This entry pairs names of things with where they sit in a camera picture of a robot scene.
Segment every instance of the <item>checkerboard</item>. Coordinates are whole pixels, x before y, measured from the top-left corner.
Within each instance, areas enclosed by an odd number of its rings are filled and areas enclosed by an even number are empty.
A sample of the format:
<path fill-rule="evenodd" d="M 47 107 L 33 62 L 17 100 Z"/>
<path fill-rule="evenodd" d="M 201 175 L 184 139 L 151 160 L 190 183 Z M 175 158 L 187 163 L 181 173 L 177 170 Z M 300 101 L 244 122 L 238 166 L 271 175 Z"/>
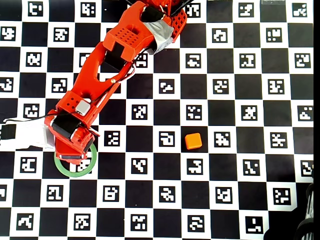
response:
<path fill-rule="evenodd" d="M 127 7 L 0 0 L 0 123 L 54 108 Z M 313 4 L 185 11 L 178 40 L 143 54 L 94 122 L 91 173 L 67 178 L 52 150 L 0 146 L 0 240 L 292 238 L 313 181 Z M 115 74 L 103 64 L 98 78 Z M 192 133 L 203 146 L 187 150 Z"/>

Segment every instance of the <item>green circle marker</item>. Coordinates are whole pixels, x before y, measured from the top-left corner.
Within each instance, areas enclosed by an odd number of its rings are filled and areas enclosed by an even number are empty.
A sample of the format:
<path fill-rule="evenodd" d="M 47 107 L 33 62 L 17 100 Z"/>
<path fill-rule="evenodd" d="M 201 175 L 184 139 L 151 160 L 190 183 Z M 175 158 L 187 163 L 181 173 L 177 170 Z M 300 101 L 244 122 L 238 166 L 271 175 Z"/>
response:
<path fill-rule="evenodd" d="M 56 166 L 56 168 L 59 170 L 60 173 L 62 173 L 63 175 L 69 177 L 69 178 L 78 178 L 78 177 L 82 177 L 88 173 L 90 173 L 92 171 L 92 169 L 94 168 L 96 161 L 97 161 L 97 149 L 96 146 L 92 143 L 90 146 L 90 150 L 91 150 L 91 154 L 92 154 L 92 158 L 91 158 L 91 162 L 89 164 L 89 166 L 80 172 L 71 172 L 67 169 L 65 169 L 65 167 L 61 164 L 61 160 L 59 158 L 56 157 L 56 152 L 54 152 L 54 164 Z"/>

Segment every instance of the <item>black square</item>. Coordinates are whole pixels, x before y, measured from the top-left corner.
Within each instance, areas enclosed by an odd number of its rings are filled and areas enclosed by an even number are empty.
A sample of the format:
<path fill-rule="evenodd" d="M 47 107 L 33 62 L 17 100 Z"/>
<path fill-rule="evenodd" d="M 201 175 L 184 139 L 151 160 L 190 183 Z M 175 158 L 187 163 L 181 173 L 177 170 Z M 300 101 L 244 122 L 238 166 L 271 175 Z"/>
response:
<path fill-rule="evenodd" d="M 153 75 L 135 74 L 126 83 L 127 99 L 152 99 L 153 98 Z"/>
<path fill-rule="evenodd" d="M 180 100 L 153 100 L 153 124 L 180 125 Z"/>
<path fill-rule="evenodd" d="M 312 23 L 288 23 L 289 48 L 313 48 L 314 25 Z"/>
<path fill-rule="evenodd" d="M 96 205 L 97 205 L 97 181 L 96 180 L 70 180 L 69 207 L 95 208 Z"/>
<path fill-rule="evenodd" d="M 0 1 L 0 21 L 21 21 L 22 0 Z"/>
<path fill-rule="evenodd" d="M 110 99 L 99 113 L 100 125 L 125 125 L 126 100 Z"/>
<path fill-rule="evenodd" d="M 152 208 L 152 181 L 126 180 L 125 207 Z"/>
<path fill-rule="evenodd" d="M 238 153 L 264 154 L 265 140 L 263 127 L 237 127 L 236 149 Z"/>
<path fill-rule="evenodd" d="M 187 225 L 189 233 L 205 232 L 205 216 L 204 215 L 188 215 Z"/>
<path fill-rule="evenodd" d="M 211 49 L 206 50 L 208 74 L 233 74 L 234 50 Z"/>
<path fill-rule="evenodd" d="M 237 181 L 236 154 L 209 154 L 210 181 Z"/>
<path fill-rule="evenodd" d="M 260 21 L 262 23 L 277 23 L 287 21 L 286 3 L 278 4 L 260 3 Z"/>
<path fill-rule="evenodd" d="M 45 98 L 45 73 L 20 73 L 19 98 Z"/>
<path fill-rule="evenodd" d="M 0 57 L 1 72 L 19 72 L 20 47 L 0 47 L 0 56 L 5 56 Z"/>
<path fill-rule="evenodd" d="M 247 234 L 263 234 L 264 221 L 262 216 L 245 216 L 245 232 Z"/>
<path fill-rule="evenodd" d="M 205 48 L 206 43 L 206 24 L 187 23 L 180 35 L 181 48 Z"/>
<path fill-rule="evenodd" d="M 32 231 L 34 229 L 34 214 L 33 213 L 17 213 L 16 214 L 16 230 L 17 231 Z"/>
<path fill-rule="evenodd" d="M 290 74 L 290 83 L 292 100 L 314 99 L 313 74 Z"/>
<path fill-rule="evenodd" d="M 96 221 L 97 237 L 123 237 L 125 232 L 125 210 L 98 208 Z"/>
<path fill-rule="evenodd" d="M 235 99 L 262 99 L 261 74 L 235 74 Z"/>
<path fill-rule="evenodd" d="M 181 190 L 183 209 L 210 208 L 208 181 L 182 181 Z"/>
<path fill-rule="evenodd" d="M 10 235 L 10 207 L 0 207 L 1 225 L 0 225 L 0 236 Z"/>
<path fill-rule="evenodd" d="M 41 208 L 39 236 L 66 236 L 68 208 Z"/>
<path fill-rule="evenodd" d="M 99 152 L 98 179 L 125 179 L 125 154 Z"/>
<path fill-rule="evenodd" d="M 232 1 L 207 1 L 206 22 L 207 23 L 232 23 L 233 3 Z"/>
<path fill-rule="evenodd" d="M 159 203 L 175 203 L 176 187 L 175 186 L 159 186 Z"/>
<path fill-rule="evenodd" d="M 100 42 L 100 23 L 76 23 L 75 24 L 75 33 L 74 33 L 75 47 L 95 47 L 99 42 Z"/>
<path fill-rule="evenodd" d="M 268 182 L 295 182 L 294 155 L 266 154 L 266 180 Z"/>
<path fill-rule="evenodd" d="M 102 1 L 101 21 L 103 23 L 118 23 L 127 7 L 128 3 L 125 1 Z"/>
<path fill-rule="evenodd" d="M 179 153 L 154 153 L 153 179 L 180 180 L 180 161 Z"/>
<path fill-rule="evenodd" d="M 240 210 L 268 210 L 265 182 L 238 182 Z"/>
<path fill-rule="evenodd" d="M 75 1 L 74 0 L 50 0 L 49 1 L 50 22 L 74 22 Z"/>
<path fill-rule="evenodd" d="M 17 36 L 17 28 L 15 26 L 2 26 L 0 27 L 0 41 L 14 42 Z"/>
<path fill-rule="evenodd" d="M 180 50 L 164 49 L 154 55 L 154 73 L 180 73 Z"/>
<path fill-rule="evenodd" d="M 120 147 L 120 131 L 104 131 L 105 147 Z"/>
<path fill-rule="evenodd" d="M 155 238 L 181 238 L 181 210 L 154 209 L 153 236 Z"/>
<path fill-rule="evenodd" d="M 187 150 L 185 137 L 188 134 L 199 133 L 202 147 Z M 181 127 L 181 152 L 182 153 L 207 153 L 208 152 L 208 127 L 206 126 L 182 126 Z"/>
<path fill-rule="evenodd" d="M 239 211 L 211 210 L 212 239 L 240 239 Z"/>
<path fill-rule="evenodd" d="M 288 48 L 262 48 L 263 74 L 288 74 L 289 57 Z"/>
<path fill-rule="evenodd" d="M 40 207 L 41 179 L 15 179 L 13 182 L 13 207 Z"/>
<path fill-rule="evenodd" d="M 295 154 L 314 154 L 313 127 L 294 127 L 293 141 Z"/>
<path fill-rule="evenodd" d="M 181 74 L 181 99 L 207 99 L 207 75 Z"/>
<path fill-rule="evenodd" d="M 152 152 L 153 127 L 152 126 L 126 126 L 127 152 Z"/>
<path fill-rule="evenodd" d="M 148 174 L 148 159 L 131 158 L 131 174 Z"/>
<path fill-rule="evenodd" d="M 73 48 L 48 48 L 48 72 L 72 73 L 74 65 Z"/>
<path fill-rule="evenodd" d="M 260 48 L 259 23 L 234 23 L 233 34 L 235 48 Z"/>
<path fill-rule="evenodd" d="M 46 47 L 48 45 L 48 23 L 23 22 L 21 44 L 23 47 Z"/>
<path fill-rule="evenodd" d="M 291 102 L 280 100 L 264 100 L 265 126 L 292 126 Z"/>

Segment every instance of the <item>small orange block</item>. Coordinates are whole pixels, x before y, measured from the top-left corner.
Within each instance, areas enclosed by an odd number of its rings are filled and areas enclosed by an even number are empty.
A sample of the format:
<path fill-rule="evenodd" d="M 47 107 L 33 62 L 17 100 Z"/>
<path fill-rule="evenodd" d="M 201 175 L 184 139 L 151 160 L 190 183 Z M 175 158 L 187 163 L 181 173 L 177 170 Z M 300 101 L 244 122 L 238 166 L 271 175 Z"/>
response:
<path fill-rule="evenodd" d="M 202 147 L 200 133 L 192 133 L 185 136 L 186 149 L 198 149 Z"/>

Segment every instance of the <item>white square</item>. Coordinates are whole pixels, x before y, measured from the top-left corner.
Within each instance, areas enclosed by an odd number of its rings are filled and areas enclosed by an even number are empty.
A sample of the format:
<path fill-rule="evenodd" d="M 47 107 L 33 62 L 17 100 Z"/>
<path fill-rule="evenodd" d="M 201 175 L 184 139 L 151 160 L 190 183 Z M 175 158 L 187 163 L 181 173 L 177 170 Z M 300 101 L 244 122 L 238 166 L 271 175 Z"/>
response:
<path fill-rule="evenodd" d="M 274 188 L 275 189 L 290 189 L 290 192 L 288 195 L 290 196 L 290 203 L 291 205 L 277 205 L 274 203 Z M 282 202 L 283 199 L 288 199 L 287 196 L 280 195 L 281 192 L 279 192 L 279 195 L 275 196 L 278 197 L 279 203 Z M 268 202 L 268 210 L 269 211 L 282 211 L 282 212 L 291 212 L 294 209 L 297 208 L 297 189 L 296 189 L 296 183 L 295 182 L 266 182 L 266 195 L 267 195 L 267 202 Z"/>
<path fill-rule="evenodd" d="M 153 74 L 153 99 L 179 100 L 180 99 L 180 74 L 179 73 L 154 73 Z"/>
<path fill-rule="evenodd" d="M 235 100 L 235 125 L 237 127 L 263 127 L 263 100 Z"/>
<path fill-rule="evenodd" d="M 187 24 L 205 24 L 207 22 L 207 3 L 204 0 L 194 0 L 186 7 Z"/>
<path fill-rule="evenodd" d="M 117 186 L 115 189 L 107 189 L 104 186 Z M 96 207 L 99 209 L 124 209 L 126 195 L 126 180 L 98 179 L 96 185 Z"/>
<path fill-rule="evenodd" d="M 282 42 L 276 42 L 276 36 L 282 37 Z M 260 23 L 260 41 L 262 49 L 286 49 L 289 47 L 288 24 L 286 22 L 261 22 Z"/>
<path fill-rule="evenodd" d="M 47 72 L 45 98 L 62 99 L 66 91 L 70 91 L 73 86 L 74 74 L 72 72 Z"/>
<path fill-rule="evenodd" d="M 200 152 L 182 152 L 181 180 L 182 181 L 209 181 L 209 154 Z M 194 159 L 194 167 L 188 167 L 187 159 Z"/>
<path fill-rule="evenodd" d="M 219 187 L 231 188 L 229 191 L 219 191 Z M 209 181 L 210 209 L 212 210 L 239 210 L 239 194 L 237 181 Z"/>
<path fill-rule="evenodd" d="M 309 111 L 310 108 L 314 112 L 314 101 L 313 100 L 291 100 L 291 114 L 292 114 L 292 127 L 303 127 L 303 128 L 313 128 L 314 121 L 303 120 L 311 116 L 303 115 L 303 113 L 298 112 L 298 106 L 307 106 L 303 108 L 306 111 Z"/>
<path fill-rule="evenodd" d="M 5 39 L 0 40 L 0 47 L 21 47 L 22 22 L 0 21 L 0 36 Z"/>
<path fill-rule="evenodd" d="M 191 227 L 204 232 L 189 231 L 188 216 L 202 216 L 204 219 L 194 219 Z M 211 238 L 211 214 L 210 209 L 181 209 L 181 228 L 183 239 L 210 239 Z"/>
<path fill-rule="evenodd" d="M 206 74 L 207 49 L 206 48 L 180 48 L 181 74 Z"/>
<path fill-rule="evenodd" d="M 44 155 L 42 151 L 16 151 L 14 179 L 42 179 Z"/>
<path fill-rule="evenodd" d="M 153 126 L 153 99 L 127 99 L 125 108 L 125 124 L 127 126 Z"/>
<path fill-rule="evenodd" d="M 170 132 L 174 132 L 174 139 L 171 138 Z M 162 141 L 164 146 L 160 146 L 159 141 Z M 153 152 L 179 154 L 181 152 L 181 127 L 180 126 L 153 126 Z"/>
<path fill-rule="evenodd" d="M 258 163 L 251 164 L 246 160 L 258 160 Z M 267 169 L 266 169 L 266 155 L 262 153 L 237 153 L 236 154 L 237 177 L 238 182 L 266 182 Z"/>
<path fill-rule="evenodd" d="M 307 165 L 305 169 L 301 169 L 301 166 L 306 164 L 304 161 L 313 161 L 313 154 L 295 154 L 294 155 L 294 171 L 295 171 L 295 182 L 296 183 L 313 183 L 312 177 L 312 165 Z"/>
<path fill-rule="evenodd" d="M 314 48 L 313 47 L 289 47 L 289 72 L 290 74 L 314 73 Z M 296 67 L 296 56 L 303 54 L 306 62 L 297 63 L 300 66 L 310 64 L 310 68 Z"/>
<path fill-rule="evenodd" d="M 233 73 L 208 73 L 206 82 L 208 100 L 234 100 L 236 98 Z"/>
<path fill-rule="evenodd" d="M 47 65 L 48 65 L 48 48 L 47 47 L 22 46 L 20 48 L 20 72 L 21 73 L 46 73 Z"/>
<path fill-rule="evenodd" d="M 132 172 L 134 159 L 146 159 L 146 163 L 144 161 L 135 162 L 134 167 L 137 169 L 136 172 Z M 126 152 L 125 153 L 125 179 L 126 180 L 153 180 L 154 179 L 154 154 L 152 152 Z"/>
<path fill-rule="evenodd" d="M 146 231 L 131 231 L 132 215 L 146 215 Z M 152 238 L 154 236 L 154 210 L 152 208 L 124 209 L 124 236 L 126 238 Z"/>
<path fill-rule="evenodd" d="M 246 231 L 246 217 L 262 217 L 263 232 L 261 234 L 247 233 Z M 269 230 L 269 212 L 259 210 L 239 210 L 239 227 L 240 238 L 248 240 L 263 240 L 266 231 Z"/>
<path fill-rule="evenodd" d="M 293 3 L 306 4 L 304 9 L 301 9 L 301 12 L 298 15 L 298 12 L 293 13 Z M 286 8 L 286 21 L 288 23 L 314 23 L 314 2 L 312 1 L 301 1 L 301 0 L 286 0 L 285 8 Z"/>
<path fill-rule="evenodd" d="M 20 73 L 0 71 L 0 99 L 17 99 L 19 97 Z"/>
<path fill-rule="evenodd" d="M 84 0 L 74 2 L 74 22 L 76 23 L 101 23 L 102 3 L 99 0 Z"/>
<path fill-rule="evenodd" d="M 42 179 L 41 180 L 41 208 L 68 208 L 70 180 L 69 179 Z"/>
<path fill-rule="evenodd" d="M 88 222 L 86 219 L 90 215 L 90 230 L 81 230 L 81 225 L 77 225 L 75 222 L 75 215 L 80 215 L 84 217 L 82 222 L 83 228 L 84 225 L 87 225 Z M 68 209 L 68 226 L 67 226 L 67 236 L 68 237 L 95 237 L 97 231 L 97 208 L 95 207 L 69 207 Z"/>
<path fill-rule="evenodd" d="M 180 180 L 154 180 L 153 189 L 153 208 L 154 209 L 181 209 L 182 193 Z M 175 194 L 166 187 L 174 187 Z"/>
<path fill-rule="evenodd" d="M 207 23 L 206 47 L 208 49 L 233 49 L 234 24 L 232 22 Z"/>
<path fill-rule="evenodd" d="M 119 131 L 120 145 L 119 146 L 105 146 L 105 131 Z M 126 132 L 125 125 L 99 125 L 98 148 L 102 153 L 125 153 L 126 152 Z"/>
<path fill-rule="evenodd" d="M 84 65 L 86 59 L 94 50 L 94 47 L 75 47 L 73 49 L 73 72 L 80 73 L 82 66 Z"/>
<path fill-rule="evenodd" d="M 261 78 L 263 100 L 291 100 L 290 74 L 263 73 Z"/>
<path fill-rule="evenodd" d="M 232 21 L 233 23 L 260 23 L 260 0 L 233 0 Z"/>
<path fill-rule="evenodd" d="M 235 74 L 261 74 L 262 73 L 261 48 L 259 47 L 234 48 L 233 59 L 234 59 L 233 63 L 234 63 Z M 244 59 L 247 66 L 254 66 L 254 67 L 240 68 L 240 59 Z"/>
<path fill-rule="evenodd" d="M 293 128 L 291 126 L 265 126 L 263 128 L 263 132 L 264 132 L 265 154 L 294 154 L 295 153 L 294 134 L 293 134 Z M 287 148 L 271 147 L 271 136 L 270 136 L 271 133 L 286 133 Z"/>
<path fill-rule="evenodd" d="M 0 208 L 11 208 L 14 194 L 14 180 L 1 179 L 0 185 L 6 186 L 5 188 L 0 186 Z"/>
<path fill-rule="evenodd" d="M 22 22 L 49 22 L 49 0 L 35 2 L 40 2 L 42 4 L 39 6 L 37 4 L 32 4 L 31 1 L 22 1 Z"/>
<path fill-rule="evenodd" d="M 225 143 L 217 143 L 215 146 L 215 139 L 219 137 L 219 133 L 225 134 L 225 137 L 230 138 L 230 141 Z M 237 153 L 237 134 L 235 126 L 208 126 L 208 148 L 210 154 L 236 154 Z"/>
<path fill-rule="evenodd" d="M 180 125 L 208 126 L 208 101 L 202 99 L 181 99 Z"/>
<path fill-rule="evenodd" d="M 33 217 L 32 215 L 30 215 L 31 219 L 33 219 L 33 224 L 29 225 L 32 228 L 32 230 L 17 230 L 18 221 L 22 220 L 20 224 L 28 224 L 27 222 L 23 223 L 23 219 L 17 219 L 18 214 L 33 214 Z M 10 237 L 21 237 L 21 236 L 38 237 L 39 225 L 40 225 L 40 207 L 12 207 L 11 208 Z"/>
<path fill-rule="evenodd" d="M 48 47 L 49 48 L 74 48 L 75 47 L 75 23 L 54 22 L 48 23 Z"/>

